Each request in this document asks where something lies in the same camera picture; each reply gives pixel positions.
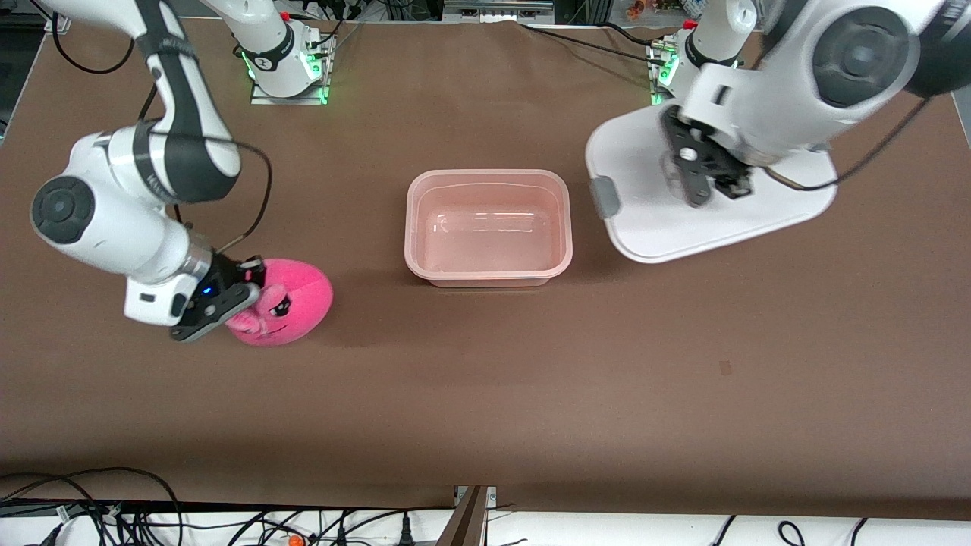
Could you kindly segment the colourful background toy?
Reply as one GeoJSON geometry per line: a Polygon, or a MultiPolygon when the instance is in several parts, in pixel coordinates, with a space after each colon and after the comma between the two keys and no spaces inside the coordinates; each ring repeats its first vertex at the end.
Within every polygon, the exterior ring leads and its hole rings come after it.
{"type": "Polygon", "coordinates": [[[629,21],[645,20],[659,15],[684,15],[680,0],[624,0],[625,17],[629,21]]]}

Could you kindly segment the white box lid grey clips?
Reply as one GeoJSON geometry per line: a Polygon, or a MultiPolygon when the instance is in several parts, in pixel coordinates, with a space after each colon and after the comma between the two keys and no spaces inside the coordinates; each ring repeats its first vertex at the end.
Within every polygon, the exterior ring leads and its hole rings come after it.
{"type": "Polygon", "coordinates": [[[618,252],[634,262],[658,264],[739,244],[810,221],[835,200],[837,176],[827,152],[798,152],[779,165],[809,191],[792,190],[755,168],[752,193],[731,199],[718,190],[690,205],[662,130],[670,104],[612,118],[586,144],[586,167],[598,215],[618,252]]]}

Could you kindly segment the brown table mat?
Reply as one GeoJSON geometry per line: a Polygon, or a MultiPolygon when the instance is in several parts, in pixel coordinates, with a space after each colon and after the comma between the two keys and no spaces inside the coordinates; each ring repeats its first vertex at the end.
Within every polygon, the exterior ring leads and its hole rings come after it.
{"type": "Polygon", "coordinates": [[[42,45],[0,145],[0,474],[127,466],[181,501],[971,519],[971,148],[937,98],[805,224],[649,265],[587,184],[637,62],[516,24],[343,27],[331,101],[256,106],[228,28],[188,20],[233,136],[274,166],[236,258],[305,260],[335,304],[278,348],[125,318],[124,280],[46,245],[34,194],[135,121],[139,55],[42,45]],[[439,290],[403,254],[420,174],[568,185],[573,259],[533,290],[439,290]]]}

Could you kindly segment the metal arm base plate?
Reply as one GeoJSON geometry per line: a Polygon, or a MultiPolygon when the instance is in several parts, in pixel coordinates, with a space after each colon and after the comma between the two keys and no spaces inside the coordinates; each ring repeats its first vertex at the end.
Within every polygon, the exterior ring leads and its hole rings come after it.
{"type": "Polygon", "coordinates": [[[253,81],[250,103],[254,105],[327,105],[335,55],[336,37],[319,37],[312,29],[310,41],[291,30],[284,41],[266,52],[240,49],[253,81]]]}
{"type": "Polygon", "coordinates": [[[653,40],[646,46],[646,57],[659,61],[649,67],[649,92],[652,105],[659,105],[675,97],[674,79],[680,66],[680,56],[676,42],[653,40]]]}

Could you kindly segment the aluminium frame profile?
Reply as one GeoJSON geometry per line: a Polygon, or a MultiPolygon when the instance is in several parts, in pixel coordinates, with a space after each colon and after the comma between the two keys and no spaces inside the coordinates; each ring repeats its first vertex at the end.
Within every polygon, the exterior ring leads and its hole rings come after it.
{"type": "Polygon", "coordinates": [[[555,25],[554,0],[443,0],[443,22],[500,22],[555,25]]]}

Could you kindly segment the pink plush toy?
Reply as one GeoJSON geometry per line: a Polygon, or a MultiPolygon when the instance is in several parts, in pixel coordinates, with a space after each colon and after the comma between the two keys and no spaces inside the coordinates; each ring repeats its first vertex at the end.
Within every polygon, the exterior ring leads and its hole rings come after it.
{"type": "Polygon", "coordinates": [[[247,345],[277,347],[295,342],[322,322],[333,304],[330,280],[312,264],[265,259],[264,283],[250,307],[226,321],[247,345]]]}

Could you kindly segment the translucent plastic storage box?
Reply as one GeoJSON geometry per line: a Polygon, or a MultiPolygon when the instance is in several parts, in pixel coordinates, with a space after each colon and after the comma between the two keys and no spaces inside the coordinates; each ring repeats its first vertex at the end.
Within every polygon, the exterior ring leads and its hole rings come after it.
{"type": "Polygon", "coordinates": [[[435,287],[540,287],[572,258],[570,194],[551,171],[434,170],[410,184],[404,259],[435,287]]]}

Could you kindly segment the metal table frame bracket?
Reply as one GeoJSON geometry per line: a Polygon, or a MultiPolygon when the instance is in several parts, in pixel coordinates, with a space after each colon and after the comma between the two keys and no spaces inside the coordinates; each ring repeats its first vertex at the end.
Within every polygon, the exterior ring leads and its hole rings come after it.
{"type": "Polygon", "coordinates": [[[486,546],[489,512],[497,507],[496,488],[458,486],[457,506],[435,546],[486,546]]]}

